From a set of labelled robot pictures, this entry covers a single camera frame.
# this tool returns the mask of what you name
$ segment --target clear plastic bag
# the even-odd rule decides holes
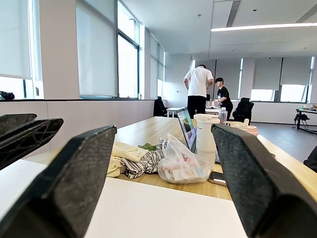
[[[163,144],[165,158],[158,164],[159,176],[171,183],[205,182],[211,172],[211,160],[192,153],[182,142],[167,135]]]

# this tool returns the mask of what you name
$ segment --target woman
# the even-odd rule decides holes
[[[217,78],[216,85],[219,88],[217,94],[218,94],[218,100],[220,102],[220,106],[222,108],[226,108],[226,111],[228,111],[227,120],[229,120],[232,109],[233,109],[233,105],[229,97],[229,91],[223,85],[223,78]]]

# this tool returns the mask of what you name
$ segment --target black shirt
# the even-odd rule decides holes
[[[227,98],[226,100],[224,100],[221,103],[222,107],[226,108],[226,107],[232,105],[232,102],[231,102],[230,97],[229,97],[229,91],[225,86],[223,86],[221,89],[218,89],[218,98],[221,99],[222,97]]]

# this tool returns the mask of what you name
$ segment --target floor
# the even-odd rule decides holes
[[[252,125],[258,127],[260,135],[301,162],[307,159],[317,145],[316,135],[292,129],[292,125],[268,123],[252,123]]]

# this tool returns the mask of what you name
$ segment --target laptop screen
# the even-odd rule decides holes
[[[190,119],[187,109],[177,111],[180,126],[188,148],[193,152],[196,149],[196,132],[192,120]]]

